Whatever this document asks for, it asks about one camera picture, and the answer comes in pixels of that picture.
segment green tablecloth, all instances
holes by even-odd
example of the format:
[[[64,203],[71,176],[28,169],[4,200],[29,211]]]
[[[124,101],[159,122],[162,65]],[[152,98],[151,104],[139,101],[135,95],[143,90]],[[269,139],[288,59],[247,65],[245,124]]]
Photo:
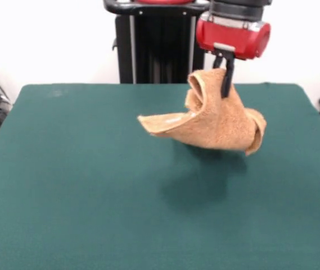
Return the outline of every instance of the green tablecloth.
[[[25,87],[0,130],[0,269],[320,269],[320,116],[295,85],[238,85],[255,155],[149,136],[187,85]]]

